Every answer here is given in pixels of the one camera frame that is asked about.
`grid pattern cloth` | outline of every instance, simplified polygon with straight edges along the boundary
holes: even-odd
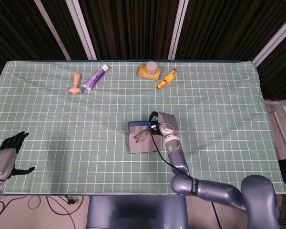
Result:
[[[110,68],[90,92],[66,92],[75,72],[86,82],[104,63]],[[128,151],[128,121],[148,120],[152,111],[175,115],[192,176],[240,188],[244,177],[260,174],[284,192],[251,62],[158,62],[160,79],[180,71],[163,89],[137,76],[140,64],[8,62],[0,80],[0,144],[29,132],[16,168],[36,170],[9,179],[5,193],[173,194],[173,173],[157,153]]]

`yellow sponge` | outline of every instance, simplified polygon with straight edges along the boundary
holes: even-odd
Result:
[[[151,80],[158,80],[160,76],[161,69],[158,67],[156,72],[153,75],[149,75],[146,70],[146,64],[143,63],[140,65],[138,75],[142,78],[151,79]]]

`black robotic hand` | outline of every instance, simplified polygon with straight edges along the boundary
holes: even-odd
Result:
[[[17,135],[13,136],[13,137],[9,137],[7,139],[5,139],[1,146],[0,146],[0,151],[1,150],[7,150],[7,149],[11,149],[11,148],[15,148],[16,149],[16,154],[19,153],[19,150],[22,146],[22,143],[24,141],[24,139],[29,135],[29,133],[25,133],[24,131],[18,133]],[[23,170],[23,169],[15,169],[15,165],[13,170],[11,171],[10,175],[8,176],[8,179],[11,176],[16,176],[16,175],[26,175],[31,173],[32,171],[34,171],[35,167],[31,167],[29,169]]]

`floor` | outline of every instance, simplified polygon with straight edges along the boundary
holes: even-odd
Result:
[[[19,198],[19,196],[3,196],[2,201],[7,204],[11,199]],[[69,212],[75,210],[82,197],[76,197],[77,202],[74,205],[67,205],[66,202],[58,197],[53,197],[60,202]],[[277,195],[280,206],[280,195]],[[189,229],[218,229],[218,224],[210,202],[203,201],[196,197],[186,197]],[[72,214],[75,227],[84,229],[87,219],[89,197],[85,196],[82,206]],[[54,200],[50,199],[52,207],[59,213],[66,211],[59,206]],[[219,221],[224,229],[246,229],[247,216],[245,213],[215,204]],[[9,204],[0,216],[0,229],[52,229],[64,228],[73,229],[73,223],[69,216],[58,216],[54,214],[46,201],[45,196],[40,199],[36,196],[28,196],[15,200]]]

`toothpaste tube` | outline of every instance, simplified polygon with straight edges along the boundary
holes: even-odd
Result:
[[[83,85],[88,91],[96,85],[96,83],[101,79],[101,77],[105,74],[105,72],[109,69],[109,67],[104,64],[97,72]]]

